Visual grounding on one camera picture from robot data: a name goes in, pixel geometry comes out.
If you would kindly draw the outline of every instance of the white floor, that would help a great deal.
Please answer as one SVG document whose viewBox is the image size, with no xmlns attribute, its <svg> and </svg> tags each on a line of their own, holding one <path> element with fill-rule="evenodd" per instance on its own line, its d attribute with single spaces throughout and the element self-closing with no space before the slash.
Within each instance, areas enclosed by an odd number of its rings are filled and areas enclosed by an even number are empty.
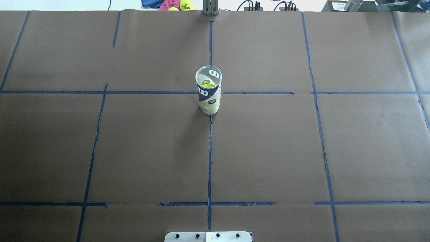
<svg viewBox="0 0 430 242">
<path fill-rule="evenodd" d="M 110 10 L 124 10 L 124 9 L 137 9 L 137 10 L 153 10 L 144 9 L 140 0 L 111 0 Z M 218 5 L 220 9 L 229 9 L 236 11 L 237 7 L 243 0 L 219 0 Z M 300 11 L 307 12 L 320 12 L 326 0 L 294 0 L 293 1 Z M 197 9 L 203 8 L 202 0 L 194 0 Z M 261 7 L 264 11 L 273 11 L 278 4 L 272 0 L 261 0 Z M 73 11 L 73 10 L 107 10 L 109 0 L 0 0 L 0 10 L 45 10 L 45 11 Z"/>
</svg>

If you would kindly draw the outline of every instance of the tennis ball can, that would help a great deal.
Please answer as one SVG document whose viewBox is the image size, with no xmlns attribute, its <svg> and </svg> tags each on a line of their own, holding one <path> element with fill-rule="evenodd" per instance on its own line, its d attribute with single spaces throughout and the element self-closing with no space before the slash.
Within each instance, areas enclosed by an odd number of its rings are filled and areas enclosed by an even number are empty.
<svg viewBox="0 0 430 242">
<path fill-rule="evenodd" d="M 205 65 L 196 72 L 197 94 L 203 113 L 215 114 L 221 104 L 221 71 L 212 65 Z"/>
</svg>

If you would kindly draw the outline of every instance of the white label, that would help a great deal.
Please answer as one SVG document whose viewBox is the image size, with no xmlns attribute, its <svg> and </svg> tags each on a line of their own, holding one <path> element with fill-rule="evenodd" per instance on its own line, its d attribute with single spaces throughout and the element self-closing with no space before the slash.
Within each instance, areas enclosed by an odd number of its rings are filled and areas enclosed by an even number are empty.
<svg viewBox="0 0 430 242">
<path fill-rule="evenodd" d="M 346 3 L 332 3 L 333 9 L 336 11 L 346 11 L 345 4 Z"/>
</svg>

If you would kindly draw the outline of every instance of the pink cloth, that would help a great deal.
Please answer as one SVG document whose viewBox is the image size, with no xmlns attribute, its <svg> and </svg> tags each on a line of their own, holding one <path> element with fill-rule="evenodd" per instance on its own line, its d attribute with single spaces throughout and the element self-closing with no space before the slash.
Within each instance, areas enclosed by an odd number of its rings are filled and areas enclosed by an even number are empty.
<svg viewBox="0 0 430 242">
<path fill-rule="evenodd" d="M 180 3 L 181 3 L 181 0 L 164 0 L 159 10 L 167 11 L 169 8 L 173 8 L 173 7 L 179 9 Z"/>
</svg>

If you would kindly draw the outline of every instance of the blue cloth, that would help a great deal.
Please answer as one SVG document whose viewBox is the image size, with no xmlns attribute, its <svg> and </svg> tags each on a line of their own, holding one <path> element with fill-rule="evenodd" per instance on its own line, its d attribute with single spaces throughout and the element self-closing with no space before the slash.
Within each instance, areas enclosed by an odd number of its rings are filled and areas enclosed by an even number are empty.
<svg viewBox="0 0 430 242">
<path fill-rule="evenodd" d="M 143 7 L 160 8 L 163 0 L 142 0 Z"/>
</svg>

